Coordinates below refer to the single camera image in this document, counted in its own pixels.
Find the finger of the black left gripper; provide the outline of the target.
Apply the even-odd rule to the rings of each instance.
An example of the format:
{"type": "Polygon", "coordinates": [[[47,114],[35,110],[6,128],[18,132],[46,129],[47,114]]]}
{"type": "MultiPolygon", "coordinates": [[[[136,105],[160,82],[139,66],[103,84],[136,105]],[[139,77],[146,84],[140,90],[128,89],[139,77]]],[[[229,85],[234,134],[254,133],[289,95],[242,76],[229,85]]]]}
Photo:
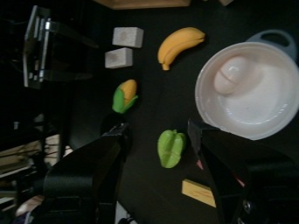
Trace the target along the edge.
{"type": "Polygon", "coordinates": [[[75,31],[71,27],[60,22],[51,21],[50,31],[80,42],[86,46],[92,48],[98,48],[99,44],[88,37],[82,35],[78,31],[75,31]]]}
{"type": "Polygon", "coordinates": [[[92,77],[91,73],[72,73],[63,71],[42,70],[40,78],[47,81],[70,82],[87,80],[92,77]]]}

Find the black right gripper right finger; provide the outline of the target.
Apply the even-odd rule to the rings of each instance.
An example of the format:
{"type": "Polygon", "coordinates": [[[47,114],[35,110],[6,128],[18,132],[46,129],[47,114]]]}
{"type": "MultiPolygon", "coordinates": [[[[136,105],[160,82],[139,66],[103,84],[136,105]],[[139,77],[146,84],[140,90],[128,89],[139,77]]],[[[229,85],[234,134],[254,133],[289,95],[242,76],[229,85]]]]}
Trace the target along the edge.
{"type": "Polygon", "coordinates": [[[217,202],[219,224],[299,224],[299,164],[205,122],[189,136],[217,202]]]}

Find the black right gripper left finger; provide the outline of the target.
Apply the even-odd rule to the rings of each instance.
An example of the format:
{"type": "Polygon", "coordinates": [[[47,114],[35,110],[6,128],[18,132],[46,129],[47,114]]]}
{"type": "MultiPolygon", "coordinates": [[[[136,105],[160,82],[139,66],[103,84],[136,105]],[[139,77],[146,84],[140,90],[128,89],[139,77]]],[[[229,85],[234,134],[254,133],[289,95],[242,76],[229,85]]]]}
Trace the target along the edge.
{"type": "Polygon", "coordinates": [[[44,178],[44,201],[28,224],[115,224],[130,144],[130,127],[120,123],[58,162],[44,178]]]}

